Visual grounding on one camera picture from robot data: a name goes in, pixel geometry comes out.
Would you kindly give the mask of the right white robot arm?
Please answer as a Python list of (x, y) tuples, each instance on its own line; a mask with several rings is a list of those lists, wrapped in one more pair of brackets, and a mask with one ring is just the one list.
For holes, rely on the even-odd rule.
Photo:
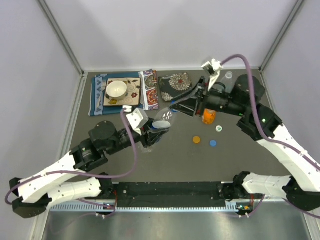
[(305, 212), (320, 207), (320, 165), (291, 136), (281, 118), (260, 103), (266, 89), (253, 76), (237, 78), (231, 91), (222, 82), (210, 84), (203, 92), (203, 81), (173, 98), (170, 109), (203, 116), (205, 110), (221, 112), (240, 119), (237, 126), (254, 142), (267, 149), (289, 171), (287, 176), (267, 176), (243, 171), (221, 189), (227, 200), (250, 194), (282, 198)]

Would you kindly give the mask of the green label water bottle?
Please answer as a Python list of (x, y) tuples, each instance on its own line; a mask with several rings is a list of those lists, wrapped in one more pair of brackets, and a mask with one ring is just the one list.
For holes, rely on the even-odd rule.
[(233, 73), (228, 71), (220, 81), (217, 82), (217, 90), (222, 93), (231, 93), (234, 87)]

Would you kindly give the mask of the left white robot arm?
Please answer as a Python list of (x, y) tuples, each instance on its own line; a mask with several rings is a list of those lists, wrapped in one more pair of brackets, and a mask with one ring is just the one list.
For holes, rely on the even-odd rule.
[(168, 120), (143, 121), (142, 127), (132, 129), (128, 122), (117, 130), (110, 121), (99, 122), (89, 131), (89, 138), (71, 149), (64, 157), (28, 178), (13, 178), (9, 182), (10, 194), (16, 199), (9, 202), (12, 211), (23, 219), (41, 215), (52, 207), (83, 198), (106, 199), (114, 191), (113, 179), (130, 175), (133, 169), (118, 175), (91, 172), (108, 162), (108, 157), (126, 148), (133, 150), (133, 163), (138, 162), (137, 143), (144, 148), (156, 144), (166, 134)]

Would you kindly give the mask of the orange bottle cap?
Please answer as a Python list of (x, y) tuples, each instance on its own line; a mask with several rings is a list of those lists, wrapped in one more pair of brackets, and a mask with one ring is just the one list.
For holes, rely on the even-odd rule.
[(192, 142), (195, 144), (199, 144), (201, 142), (201, 138), (199, 136), (194, 136), (192, 138)]

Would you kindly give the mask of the orange juice bottle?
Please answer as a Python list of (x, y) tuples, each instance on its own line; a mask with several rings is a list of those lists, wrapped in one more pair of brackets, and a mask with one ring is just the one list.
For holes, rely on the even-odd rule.
[(216, 111), (205, 109), (202, 115), (202, 122), (204, 124), (210, 125), (215, 121), (216, 118)]

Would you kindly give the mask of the blue bottle cap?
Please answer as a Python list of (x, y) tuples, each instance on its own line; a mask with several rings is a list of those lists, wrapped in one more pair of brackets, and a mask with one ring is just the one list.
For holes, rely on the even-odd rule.
[(217, 145), (217, 142), (215, 140), (211, 140), (209, 144), (211, 147), (215, 147)]

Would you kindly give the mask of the white green bottle cap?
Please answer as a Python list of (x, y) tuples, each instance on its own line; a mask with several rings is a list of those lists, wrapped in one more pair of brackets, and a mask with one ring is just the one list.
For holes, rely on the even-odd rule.
[(217, 125), (215, 130), (220, 133), (223, 130), (223, 127), (221, 125)]

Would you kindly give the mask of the red-blue label water bottle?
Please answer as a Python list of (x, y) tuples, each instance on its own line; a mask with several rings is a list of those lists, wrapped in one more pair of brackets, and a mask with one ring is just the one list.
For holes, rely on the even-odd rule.
[(155, 116), (152, 127), (154, 129), (169, 129), (176, 121), (178, 111), (171, 109), (170, 106), (175, 103), (174, 100), (170, 102), (170, 105), (157, 113)]

